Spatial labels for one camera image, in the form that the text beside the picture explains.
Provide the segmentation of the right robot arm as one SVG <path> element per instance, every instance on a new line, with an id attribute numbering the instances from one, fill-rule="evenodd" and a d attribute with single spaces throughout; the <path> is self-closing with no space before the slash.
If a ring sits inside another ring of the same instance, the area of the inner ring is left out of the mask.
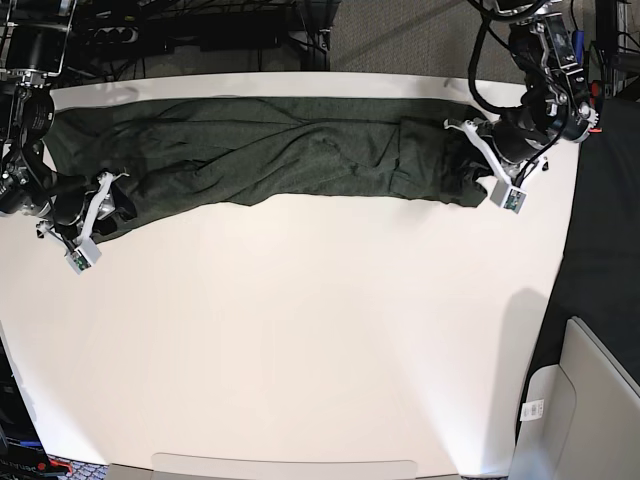
<path id="1" fill-rule="evenodd" d="M 39 218 L 74 251 L 93 234 L 109 234 L 115 220 L 137 210 L 117 186 L 119 174 L 63 175 L 44 162 L 43 139 L 53 125 L 51 87 L 63 70 L 76 4 L 4 1 L 1 4 L 1 214 Z"/>

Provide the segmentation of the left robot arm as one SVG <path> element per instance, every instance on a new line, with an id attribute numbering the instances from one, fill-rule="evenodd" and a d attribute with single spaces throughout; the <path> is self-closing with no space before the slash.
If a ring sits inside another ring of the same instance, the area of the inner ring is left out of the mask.
<path id="1" fill-rule="evenodd" d="M 560 12 L 548 1 L 469 3 L 481 17 L 467 67 L 471 97 L 498 117 L 473 120 L 479 139 L 488 144 L 497 166 L 516 187 L 549 168 L 548 151 L 562 140 L 580 143 L 597 127 L 599 114 L 590 100 L 587 74 Z M 479 91 L 482 49 L 494 23 L 509 27 L 506 47 L 524 74 L 526 91 L 516 106 L 489 102 Z"/>

